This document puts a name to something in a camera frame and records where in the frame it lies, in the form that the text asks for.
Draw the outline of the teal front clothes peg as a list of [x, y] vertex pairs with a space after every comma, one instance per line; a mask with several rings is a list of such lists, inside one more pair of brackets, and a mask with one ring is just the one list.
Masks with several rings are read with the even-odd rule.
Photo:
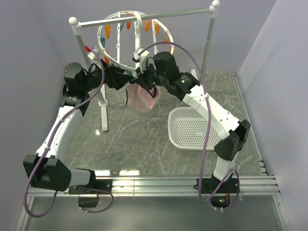
[[134, 84], [135, 83], [135, 77], [133, 76], [133, 73], [129, 70], [126, 70], [126, 74], [129, 76], [129, 83]]

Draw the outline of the pink underwear navy trim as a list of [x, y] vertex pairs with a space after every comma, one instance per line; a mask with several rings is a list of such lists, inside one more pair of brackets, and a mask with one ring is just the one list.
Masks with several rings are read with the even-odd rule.
[[130, 110], [147, 113], [156, 106], [160, 96], [159, 86], [154, 86], [150, 92], [147, 92], [136, 83], [126, 85], [126, 107]]

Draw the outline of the white round clip hanger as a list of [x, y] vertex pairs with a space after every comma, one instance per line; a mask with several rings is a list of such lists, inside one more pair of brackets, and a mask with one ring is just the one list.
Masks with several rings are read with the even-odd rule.
[[[165, 35], [165, 31], [167, 30], [169, 32], [169, 30], [159, 20], [157, 20], [157, 19], [151, 19], [151, 20], [152, 20], [152, 26], [151, 26], [151, 28], [148, 32], [152, 34], [151, 35], [152, 42], [156, 43], [157, 37], [154, 34], [154, 24], [158, 23], [161, 26], [159, 34], [161, 33], [161, 34]], [[141, 31], [142, 30], [145, 31], [145, 29], [144, 29], [145, 21], [146, 20], [143, 20], [143, 22], [141, 24], [138, 21], [134, 21], [134, 22], [131, 21], [131, 28], [130, 29], [132, 29], [134, 31], [133, 32], [133, 35], [134, 35], [134, 45], [133, 46], [131, 44], [129, 44], [129, 45], [124, 44], [124, 42], [127, 41], [128, 31], [129, 31], [126, 28], [126, 22], [125, 23], [117, 23], [117, 26], [116, 26], [116, 57], [112, 57], [110, 55], [110, 53], [107, 54], [105, 52], [105, 50], [107, 50], [106, 46], [105, 46], [105, 48], [102, 47], [102, 45], [100, 43], [99, 36], [102, 36], [106, 39], [106, 37], [105, 37], [105, 26], [99, 26], [98, 32], [97, 32], [97, 39], [98, 39], [98, 43], [99, 43], [99, 48], [100, 48], [101, 51], [103, 51], [103, 55], [106, 55], [108, 57], [108, 59], [110, 61], [110, 65], [118, 66], [122, 69], [129, 70], [131, 72], [135, 71], [135, 69], [136, 69], [135, 66], [129, 66], [129, 65], [125, 65], [125, 64], [121, 63], [121, 47], [124, 47], [124, 48], [129, 47], [130, 49], [132, 49], [132, 48], [137, 49], [137, 48], [141, 47]], [[169, 37], [170, 37], [170, 42], [173, 42], [174, 40], [173, 40], [173, 37], [172, 37], [170, 32], [169, 32]]]

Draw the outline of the white perforated plastic basket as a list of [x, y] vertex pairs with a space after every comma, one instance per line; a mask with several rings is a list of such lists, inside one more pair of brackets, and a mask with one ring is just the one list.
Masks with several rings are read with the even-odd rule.
[[201, 151], [208, 121], [191, 107], [178, 107], [168, 115], [168, 136], [179, 150]]

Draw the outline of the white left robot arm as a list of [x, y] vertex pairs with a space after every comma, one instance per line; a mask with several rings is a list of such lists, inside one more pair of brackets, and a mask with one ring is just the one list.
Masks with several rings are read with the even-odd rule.
[[27, 155], [23, 161], [31, 187], [64, 192], [79, 185], [85, 193], [96, 190], [94, 171], [69, 169], [63, 163], [64, 155], [89, 106], [89, 92], [101, 84], [119, 90], [132, 79], [125, 70], [106, 63], [103, 69], [97, 64], [85, 69], [79, 63], [70, 63], [64, 68], [65, 85], [56, 121], [36, 153]]

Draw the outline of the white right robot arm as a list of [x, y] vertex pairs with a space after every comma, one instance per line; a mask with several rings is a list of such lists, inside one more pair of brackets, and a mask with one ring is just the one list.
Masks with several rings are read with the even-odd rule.
[[218, 157], [211, 183], [213, 192], [225, 191], [234, 172], [235, 159], [246, 143], [251, 124], [224, 109], [192, 74], [180, 72], [171, 53], [163, 51], [151, 57], [149, 52], [139, 49], [135, 51], [133, 60], [138, 63], [137, 82], [143, 87], [164, 87], [169, 94], [189, 105], [207, 120], [207, 137], [211, 129], [218, 134], [220, 141], [214, 146]]

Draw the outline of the orange left clothes peg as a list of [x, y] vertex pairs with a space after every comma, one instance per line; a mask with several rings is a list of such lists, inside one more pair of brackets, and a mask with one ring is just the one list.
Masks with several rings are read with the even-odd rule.
[[108, 59], [108, 57], [106, 55], [104, 55], [104, 61], [105, 61], [106, 64], [110, 64], [110, 61], [109, 61], [109, 59]]

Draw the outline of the orange right middle peg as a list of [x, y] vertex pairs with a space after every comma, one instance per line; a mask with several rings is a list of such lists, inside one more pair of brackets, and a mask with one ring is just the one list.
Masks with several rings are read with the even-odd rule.
[[169, 32], [166, 30], [164, 35], [164, 44], [170, 42]]

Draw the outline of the teal left back peg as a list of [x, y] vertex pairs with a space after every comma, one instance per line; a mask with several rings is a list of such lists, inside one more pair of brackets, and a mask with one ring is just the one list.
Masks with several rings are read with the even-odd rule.
[[105, 48], [105, 41], [106, 41], [106, 39], [104, 37], [102, 37], [102, 36], [99, 36], [99, 38], [100, 38], [100, 43], [101, 43], [102, 47]]

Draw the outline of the orange right upper peg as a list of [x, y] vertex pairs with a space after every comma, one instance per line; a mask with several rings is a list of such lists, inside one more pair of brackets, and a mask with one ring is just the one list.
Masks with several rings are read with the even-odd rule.
[[154, 34], [155, 34], [156, 37], [159, 34], [160, 28], [161, 28], [161, 26], [158, 23], [154, 24]]

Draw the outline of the orange right back peg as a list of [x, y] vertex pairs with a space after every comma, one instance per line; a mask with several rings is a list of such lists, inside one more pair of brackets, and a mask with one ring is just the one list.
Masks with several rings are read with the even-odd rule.
[[145, 27], [144, 27], [145, 32], [148, 32], [150, 30], [151, 26], [152, 26], [152, 20], [146, 20], [145, 21]]

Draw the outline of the orange back left peg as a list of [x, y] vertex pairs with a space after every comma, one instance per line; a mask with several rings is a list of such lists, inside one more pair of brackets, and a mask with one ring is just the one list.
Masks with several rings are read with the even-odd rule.
[[111, 26], [110, 25], [106, 25], [105, 26], [105, 37], [106, 39], [109, 39], [111, 35]]

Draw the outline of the white clothes rack stand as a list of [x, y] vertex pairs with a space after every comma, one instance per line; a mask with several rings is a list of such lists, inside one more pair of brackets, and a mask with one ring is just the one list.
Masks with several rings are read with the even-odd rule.
[[[119, 12], [110, 18], [100, 21], [79, 22], [75, 17], [69, 19], [74, 35], [82, 50], [87, 68], [79, 63], [70, 63], [65, 69], [65, 86], [63, 89], [65, 105], [72, 105], [72, 113], [85, 113], [91, 96], [90, 90], [96, 90], [100, 97], [99, 106], [106, 108], [107, 100], [101, 90], [104, 86], [119, 90], [126, 88], [129, 108], [148, 112], [154, 108], [160, 98], [160, 89], [180, 101], [193, 106], [201, 115], [211, 117], [209, 95], [205, 89], [204, 79], [195, 78], [188, 72], [181, 72], [176, 64], [173, 50], [149, 53], [148, 48], [141, 47], [141, 28], [151, 21], [152, 26], [160, 26], [161, 19], [197, 13], [210, 13], [213, 23], [218, 15], [220, 2], [215, 0], [208, 8], [169, 13], [144, 14], [138, 11]], [[111, 24], [133, 23], [135, 30], [135, 51], [133, 62], [135, 67], [121, 64], [119, 59], [112, 58], [105, 47], [90, 48], [84, 44], [81, 30], [84, 27], [105, 27]]]

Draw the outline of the aluminium mounting rail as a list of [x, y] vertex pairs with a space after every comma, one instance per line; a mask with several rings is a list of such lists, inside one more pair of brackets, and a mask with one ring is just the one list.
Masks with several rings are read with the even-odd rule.
[[[111, 193], [115, 197], [168, 197], [197, 196], [193, 186], [197, 176], [159, 177], [98, 177], [99, 181], [111, 180]], [[240, 176], [241, 195], [279, 195], [274, 176]]]

